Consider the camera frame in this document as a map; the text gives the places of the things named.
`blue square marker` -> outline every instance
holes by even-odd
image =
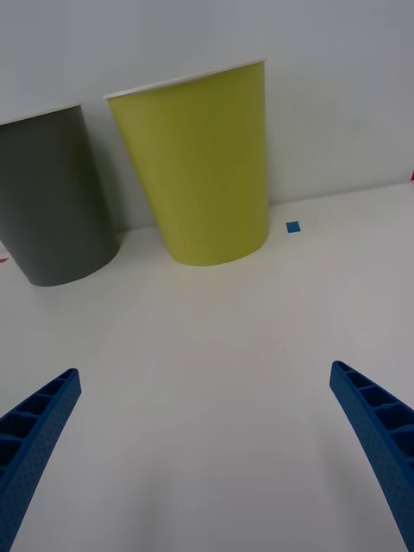
[[[293,234],[294,232],[300,232],[300,226],[298,221],[293,221],[292,223],[286,223],[287,233]]]

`white table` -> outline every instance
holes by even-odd
[[[9,260],[0,307],[2,413],[68,367],[83,385],[13,552],[405,550],[329,371],[414,405],[414,185],[274,207],[218,267],[157,229],[61,287]]]

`cup rim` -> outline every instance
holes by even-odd
[[[239,69],[241,67],[252,66],[257,63],[263,63],[266,60],[267,60],[266,58],[259,58],[257,60],[245,61],[244,63],[239,63],[232,66],[226,66],[221,69],[215,69],[214,71],[197,72],[197,73],[185,75],[184,77],[161,80],[159,82],[152,83],[151,85],[137,86],[136,88],[129,88],[128,90],[115,92],[113,94],[107,94],[106,96],[103,96],[103,99],[109,100],[109,99],[112,99],[113,97],[127,96],[128,94],[136,94],[136,92],[152,91],[152,90],[157,90],[159,88],[167,88],[168,86],[181,85],[182,83],[190,82],[192,80],[197,80],[199,78],[210,77],[211,75],[216,75],[220,72],[231,71],[232,69]]]

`yellow paper cup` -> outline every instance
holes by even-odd
[[[216,265],[267,237],[264,61],[107,96],[172,257]]]

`paper cup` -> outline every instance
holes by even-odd
[[[0,239],[35,285],[83,278],[116,255],[78,105],[0,125]]]
[[[267,237],[264,61],[107,96],[172,257],[215,265]]]

